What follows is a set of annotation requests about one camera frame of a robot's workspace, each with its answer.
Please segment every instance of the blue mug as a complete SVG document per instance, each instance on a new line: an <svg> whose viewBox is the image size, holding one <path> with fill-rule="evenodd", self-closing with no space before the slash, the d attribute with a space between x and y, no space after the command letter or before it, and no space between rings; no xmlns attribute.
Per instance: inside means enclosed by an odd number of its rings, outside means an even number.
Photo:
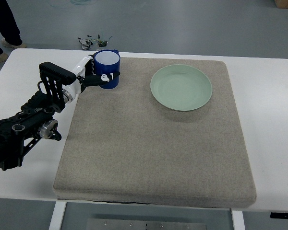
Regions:
<svg viewBox="0 0 288 230"><path fill-rule="evenodd" d="M120 55L117 50L100 50L93 55L93 72L98 75L110 74L120 71ZM120 77L117 76L110 82L101 85L104 89L113 89L119 84Z"/></svg>

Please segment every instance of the cardboard box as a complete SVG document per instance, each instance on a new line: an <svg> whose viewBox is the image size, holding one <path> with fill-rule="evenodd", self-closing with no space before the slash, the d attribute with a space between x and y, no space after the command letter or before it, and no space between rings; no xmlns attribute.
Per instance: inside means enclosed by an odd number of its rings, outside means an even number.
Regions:
<svg viewBox="0 0 288 230"><path fill-rule="evenodd" d="M288 0L274 0L278 8L288 8Z"/></svg>

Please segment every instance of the gray cushion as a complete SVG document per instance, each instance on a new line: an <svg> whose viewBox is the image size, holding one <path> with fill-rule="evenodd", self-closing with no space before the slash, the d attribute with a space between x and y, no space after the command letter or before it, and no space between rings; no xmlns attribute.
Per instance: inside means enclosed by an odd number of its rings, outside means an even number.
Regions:
<svg viewBox="0 0 288 230"><path fill-rule="evenodd" d="M186 64L213 86L203 107L178 112L150 91L160 68ZM122 58L113 90L79 96L54 182L58 199L187 207L248 207L256 190L226 65Z"/></svg>

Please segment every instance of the ceramic plate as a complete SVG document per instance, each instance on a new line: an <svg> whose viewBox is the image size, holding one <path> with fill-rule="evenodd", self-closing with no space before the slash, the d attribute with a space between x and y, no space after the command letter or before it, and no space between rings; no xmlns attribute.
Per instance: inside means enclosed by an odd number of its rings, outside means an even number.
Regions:
<svg viewBox="0 0 288 230"><path fill-rule="evenodd" d="M212 95L207 76L187 65L171 65L158 70L151 79L150 89L162 105L178 111L198 109Z"/></svg>

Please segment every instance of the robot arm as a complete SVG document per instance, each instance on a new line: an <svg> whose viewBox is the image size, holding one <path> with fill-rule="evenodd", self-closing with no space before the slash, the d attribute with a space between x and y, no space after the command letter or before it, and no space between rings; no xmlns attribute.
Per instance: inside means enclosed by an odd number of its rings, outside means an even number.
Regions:
<svg viewBox="0 0 288 230"><path fill-rule="evenodd" d="M0 168L3 170L21 166L24 156L42 138L61 140L57 131L58 122L53 119L66 103L85 90L87 86L102 85L119 76L119 72L109 75L92 75L91 56L83 58L72 72L50 62L39 65L41 82L39 90L21 106L16 115L0 120ZM46 93L40 84L43 83ZM24 141L32 140L25 146Z"/></svg>

